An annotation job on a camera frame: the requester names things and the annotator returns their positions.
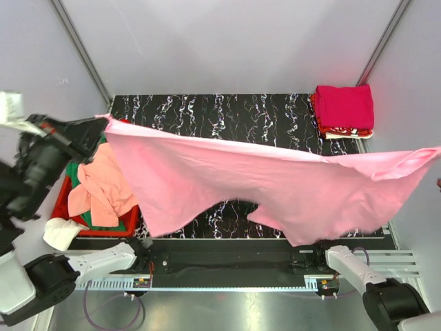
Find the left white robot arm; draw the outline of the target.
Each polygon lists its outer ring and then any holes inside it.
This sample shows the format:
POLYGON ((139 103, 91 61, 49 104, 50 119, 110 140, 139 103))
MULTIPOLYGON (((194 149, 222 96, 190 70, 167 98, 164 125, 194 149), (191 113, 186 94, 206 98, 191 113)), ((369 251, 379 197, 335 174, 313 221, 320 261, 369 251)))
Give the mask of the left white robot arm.
POLYGON ((25 230, 14 219, 39 219, 37 210, 71 161, 89 164, 109 123, 105 116, 59 121, 32 114, 20 130, 16 163, 1 164, 1 323, 16 325, 69 297, 78 284, 113 272, 143 272, 149 251, 135 238, 83 257, 45 254, 23 265, 14 240, 25 230))

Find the pink t shirt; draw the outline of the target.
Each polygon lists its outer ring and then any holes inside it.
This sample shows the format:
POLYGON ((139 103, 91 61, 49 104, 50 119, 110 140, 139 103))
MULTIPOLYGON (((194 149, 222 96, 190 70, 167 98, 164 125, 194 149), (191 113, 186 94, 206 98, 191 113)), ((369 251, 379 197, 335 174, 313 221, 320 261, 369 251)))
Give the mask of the pink t shirt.
POLYGON ((438 147, 324 157, 105 119, 107 142, 153 237, 226 200, 255 203, 249 220, 280 230, 293 246, 373 232, 440 158, 438 147))

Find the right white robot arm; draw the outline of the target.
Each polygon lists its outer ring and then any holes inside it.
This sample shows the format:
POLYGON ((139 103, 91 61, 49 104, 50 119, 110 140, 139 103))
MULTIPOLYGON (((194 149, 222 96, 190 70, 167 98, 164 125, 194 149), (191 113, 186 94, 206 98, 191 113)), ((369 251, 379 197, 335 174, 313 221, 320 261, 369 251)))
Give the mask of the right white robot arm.
POLYGON ((363 262, 347 246, 336 245, 313 256, 321 273, 334 270, 361 295, 377 330, 439 330, 440 312, 430 312, 420 293, 408 283, 386 278, 363 262))

